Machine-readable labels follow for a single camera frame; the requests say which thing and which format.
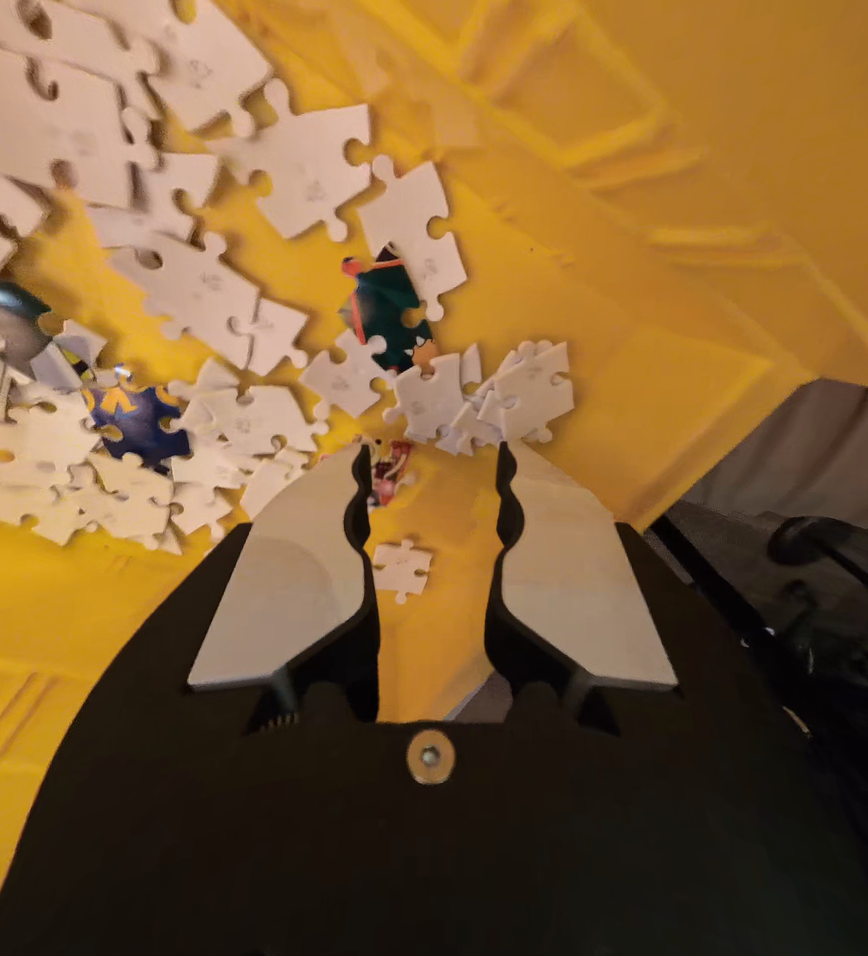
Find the yellow plastic bin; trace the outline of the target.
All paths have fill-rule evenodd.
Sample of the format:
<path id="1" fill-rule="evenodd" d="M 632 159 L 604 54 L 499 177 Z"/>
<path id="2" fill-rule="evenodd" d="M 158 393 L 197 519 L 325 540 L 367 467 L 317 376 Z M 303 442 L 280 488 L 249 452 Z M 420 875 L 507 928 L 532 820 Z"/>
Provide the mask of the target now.
<path id="1" fill-rule="evenodd" d="M 193 242 L 267 297 L 304 312 L 297 345 L 336 346 L 354 279 L 404 180 L 431 163 L 465 281 L 442 297 L 434 355 L 477 356 L 488 388 L 528 343 L 567 349 L 574 406 L 542 450 L 644 530 L 816 379 L 868 386 L 868 2 L 213 2 L 286 81 L 295 112 L 369 106 L 368 144 L 345 155 L 366 190 L 324 227 L 283 238 L 259 204 L 264 171 L 221 165 Z M 110 267 L 69 173 L 44 193 L 43 228 L 3 277 L 106 340 L 100 367 L 141 387 L 218 385 L 212 352 L 165 342 L 133 282 Z M 391 446 L 397 398 L 360 416 L 330 404 L 285 490 L 350 441 Z M 248 486 L 222 488 L 210 526 L 172 554 L 82 532 L 45 542 L 0 523 L 0 887 L 65 732 L 147 614 L 246 519 Z"/>

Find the pile of puzzle pieces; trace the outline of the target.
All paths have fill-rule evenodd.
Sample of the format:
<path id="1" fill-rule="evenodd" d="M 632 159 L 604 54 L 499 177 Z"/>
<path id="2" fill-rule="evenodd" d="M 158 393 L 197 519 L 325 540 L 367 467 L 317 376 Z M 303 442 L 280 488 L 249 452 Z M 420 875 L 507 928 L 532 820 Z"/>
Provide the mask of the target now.
<path id="1" fill-rule="evenodd" d="M 171 2 L 0 2 L 0 523 L 66 547 L 82 532 L 180 552 L 174 532 L 210 526 L 227 502 L 218 491 L 248 486 L 256 515 L 273 496 L 262 480 L 287 480 L 289 453 L 312 452 L 328 430 L 329 405 L 357 417 L 388 384 L 385 345 L 407 335 L 396 358 L 411 363 L 429 340 L 423 321 L 400 314 L 426 307 L 465 281 L 445 234 L 431 219 L 447 207 L 435 167 L 404 180 L 417 197 L 395 200 L 401 215 L 382 225 L 364 210 L 372 255 L 407 254 L 366 274 L 402 279 L 408 301 L 392 330 L 371 333 L 367 306 L 356 329 L 314 360 L 297 345 L 308 316 L 267 297 L 226 260 L 227 243 L 196 225 L 178 202 L 201 209 L 221 165 L 241 178 L 269 173 L 274 193 L 259 206 L 283 238 L 324 227 L 346 236 L 337 210 L 368 188 L 374 170 L 350 163 L 350 141 L 368 144 L 370 108 L 298 113 L 286 81 L 239 24 L 213 2 L 184 21 Z M 91 223 L 110 249 L 110 267 L 135 283 L 165 342 L 188 337 L 212 352 L 204 375 L 218 385 L 134 385 L 123 369 L 100 367 L 107 342 L 70 318 L 43 327 L 50 305 L 6 281 L 18 247 L 48 215 L 44 193 L 69 173 Z"/>

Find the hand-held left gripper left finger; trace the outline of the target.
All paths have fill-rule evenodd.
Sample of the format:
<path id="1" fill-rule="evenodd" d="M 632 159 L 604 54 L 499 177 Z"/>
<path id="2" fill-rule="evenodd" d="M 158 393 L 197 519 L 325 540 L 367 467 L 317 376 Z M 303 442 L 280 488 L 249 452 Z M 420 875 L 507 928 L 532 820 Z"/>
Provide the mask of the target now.
<path id="1" fill-rule="evenodd" d="M 265 687 L 282 712 L 332 684 L 380 710 L 380 613 L 365 545 L 370 450 L 328 455 L 251 521 L 188 676 L 194 691 Z"/>

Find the black office chair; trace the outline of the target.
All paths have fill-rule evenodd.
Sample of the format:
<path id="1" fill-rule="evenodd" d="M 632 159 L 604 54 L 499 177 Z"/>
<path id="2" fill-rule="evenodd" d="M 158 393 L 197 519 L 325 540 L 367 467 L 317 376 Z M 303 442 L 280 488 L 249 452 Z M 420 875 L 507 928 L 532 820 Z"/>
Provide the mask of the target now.
<path id="1" fill-rule="evenodd" d="M 798 726 L 818 805 L 868 886 L 868 531 L 672 508 L 644 537 L 742 642 Z M 868 954 L 868 929 L 857 954 Z"/>

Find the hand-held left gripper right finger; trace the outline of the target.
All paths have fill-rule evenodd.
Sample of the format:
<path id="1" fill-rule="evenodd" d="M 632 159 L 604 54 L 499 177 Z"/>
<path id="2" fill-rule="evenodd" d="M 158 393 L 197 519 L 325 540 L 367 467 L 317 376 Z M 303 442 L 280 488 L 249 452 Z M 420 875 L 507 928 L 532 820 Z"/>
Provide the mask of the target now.
<path id="1" fill-rule="evenodd" d="M 526 443 L 503 442 L 485 616 L 512 699 L 544 687 L 578 723 L 613 723 L 606 690 L 667 693 L 678 676 L 611 512 Z"/>

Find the person's beige trousers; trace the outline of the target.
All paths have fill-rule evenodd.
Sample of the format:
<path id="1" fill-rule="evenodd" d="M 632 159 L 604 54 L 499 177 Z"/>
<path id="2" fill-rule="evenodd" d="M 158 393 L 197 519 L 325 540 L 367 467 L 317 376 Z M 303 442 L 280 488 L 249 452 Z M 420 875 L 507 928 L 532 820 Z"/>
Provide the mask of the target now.
<path id="1" fill-rule="evenodd" d="M 682 500 L 868 529 L 868 387 L 828 379 L 800 387 Z"/>

